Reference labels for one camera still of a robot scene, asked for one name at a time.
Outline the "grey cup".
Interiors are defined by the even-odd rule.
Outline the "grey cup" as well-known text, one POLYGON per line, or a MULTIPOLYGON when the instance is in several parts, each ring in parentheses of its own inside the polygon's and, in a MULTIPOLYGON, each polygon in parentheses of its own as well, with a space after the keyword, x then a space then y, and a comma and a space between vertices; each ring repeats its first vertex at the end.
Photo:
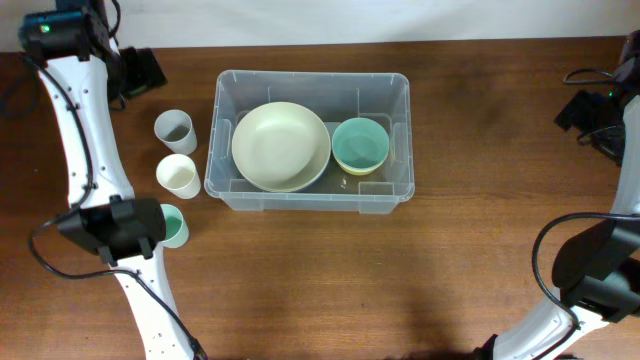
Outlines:
POLYGON ((160 114, 154 123, 154 134, 174 153, 189 155, 197 148, 197 136, 191 117, 178 109, 160 114))

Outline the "cream cup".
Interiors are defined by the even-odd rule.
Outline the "cream cup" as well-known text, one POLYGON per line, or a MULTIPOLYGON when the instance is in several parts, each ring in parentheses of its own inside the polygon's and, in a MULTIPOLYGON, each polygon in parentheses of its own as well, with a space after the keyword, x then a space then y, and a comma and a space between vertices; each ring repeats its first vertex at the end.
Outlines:
POLYGON ((201 191, 201 181, 194 161, 187 155, 164 157, 156 167, 158 183, 180 199, 193 199, 201 191))

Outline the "cream plate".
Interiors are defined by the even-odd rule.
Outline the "cream plate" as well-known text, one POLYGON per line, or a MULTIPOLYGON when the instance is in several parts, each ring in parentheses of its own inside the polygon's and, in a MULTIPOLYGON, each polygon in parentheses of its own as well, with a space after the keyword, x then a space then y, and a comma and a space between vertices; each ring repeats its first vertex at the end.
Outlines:
POLYGON ((310 186, 325 172, 330 155, 324 122, 291 102, 253 109, 232 137, 232 156, 240 174, 269 192, 296 192, 310 186))

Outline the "green bowl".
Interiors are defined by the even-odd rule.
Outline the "green bowl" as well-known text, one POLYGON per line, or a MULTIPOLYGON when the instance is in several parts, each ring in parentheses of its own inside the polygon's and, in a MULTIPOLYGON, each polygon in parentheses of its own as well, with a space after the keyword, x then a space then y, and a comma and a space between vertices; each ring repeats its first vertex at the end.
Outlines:
POLYGON ((332 135, 334 159, 364 168, 384 163, 390 150, 390 137, 382 125, 369 118, 351 118, 340 123, 332 135))

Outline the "yellow bowl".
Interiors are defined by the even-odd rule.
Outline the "yellow bowl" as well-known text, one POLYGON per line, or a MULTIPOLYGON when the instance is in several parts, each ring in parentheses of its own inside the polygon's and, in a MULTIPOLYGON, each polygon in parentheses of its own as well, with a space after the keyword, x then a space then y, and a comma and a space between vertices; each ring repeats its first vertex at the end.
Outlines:
POLYGON ((382 162, 379 162, 377 164, 374 164, 373 166, 364 167, 364 168, 347 165, 346 163, 340 161, 339 159, 337 159, 336 162, 338 163, 339 167, 342 170, 344 170, 348 174, 355 175, 355 176, 369 175, 382 166, 382 162))

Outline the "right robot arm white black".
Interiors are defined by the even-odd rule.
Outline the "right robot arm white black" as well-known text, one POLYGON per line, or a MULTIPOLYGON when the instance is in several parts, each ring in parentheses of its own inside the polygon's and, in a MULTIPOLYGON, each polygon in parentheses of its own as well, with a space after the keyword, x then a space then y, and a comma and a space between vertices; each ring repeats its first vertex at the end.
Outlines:
POLYGON ((516 327, 493 335, 473 359, 560 359, 588 333, 639 314, 639 34, 625 40, 614 72, 601 71, 608 95, 581 90, 556 116, 563 130, 575 128, 590 145, 620 166, 610 212, 578 212, 556 218, 537 235, 531 266, 543 300, 516 327), (592 219, 594 226, 567 240, 557 253, 547 286, 539 250, 557 225, 592 219))

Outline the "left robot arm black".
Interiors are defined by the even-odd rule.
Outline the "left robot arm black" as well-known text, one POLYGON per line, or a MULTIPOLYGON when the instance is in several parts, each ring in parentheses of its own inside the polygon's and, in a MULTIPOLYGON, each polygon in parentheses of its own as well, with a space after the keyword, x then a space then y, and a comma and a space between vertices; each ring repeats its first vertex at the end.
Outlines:
POLYGON ((148 48, 121 48, 103 0, 56 0, 25 16, 18 31, 24 60, 51 99, 62 139, 69 209, 32 231, 56 227, 122 287, 149 359, 203 359, 181 321, 166 276, 166 222, 159 201, 135 196, 113 132, 110 105, 165 85, 148 48))

